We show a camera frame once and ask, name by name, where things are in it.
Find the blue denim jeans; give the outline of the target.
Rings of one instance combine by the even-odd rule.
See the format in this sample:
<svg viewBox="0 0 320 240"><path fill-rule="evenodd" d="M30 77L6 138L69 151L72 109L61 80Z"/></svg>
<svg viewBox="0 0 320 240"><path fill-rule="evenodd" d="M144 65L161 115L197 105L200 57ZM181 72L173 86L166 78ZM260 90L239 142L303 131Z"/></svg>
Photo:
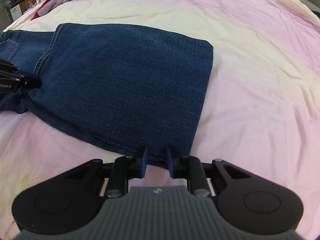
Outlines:
<svg viewBox="0 0 320 240"><path fill-rule="evenodd" d="M67 135L166 167L188 155L214 60L205 41L130 24L65 23L1 33L1 59L42 86L1 95L1 110L31 112Z"/></svg>

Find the pink white bed sheet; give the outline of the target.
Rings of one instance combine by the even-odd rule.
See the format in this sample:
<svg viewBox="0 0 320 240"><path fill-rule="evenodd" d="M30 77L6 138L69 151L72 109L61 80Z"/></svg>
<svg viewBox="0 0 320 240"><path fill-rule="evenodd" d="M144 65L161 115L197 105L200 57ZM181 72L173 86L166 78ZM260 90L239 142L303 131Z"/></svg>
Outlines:
<svg viewBox="0 0 320 240"><path fill-rule="evenodd" d="M125 23L210 42L214 65L191 149L288 187L298 233L319 236L319 19L300 0L75 0L10 30Z"/></svg>

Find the wooden side table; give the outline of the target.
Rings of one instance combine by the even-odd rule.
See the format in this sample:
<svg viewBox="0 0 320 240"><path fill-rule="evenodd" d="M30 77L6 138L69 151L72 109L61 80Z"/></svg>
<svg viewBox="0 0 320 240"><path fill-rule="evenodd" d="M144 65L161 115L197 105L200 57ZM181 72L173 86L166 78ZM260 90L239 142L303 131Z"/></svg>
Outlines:
<svg viewBox="0 0 320 240"><path fill-rule="evenodd" d="M37 5L37 0L24 0L19 4L21 13L24 14L27 10Z"/></svg>

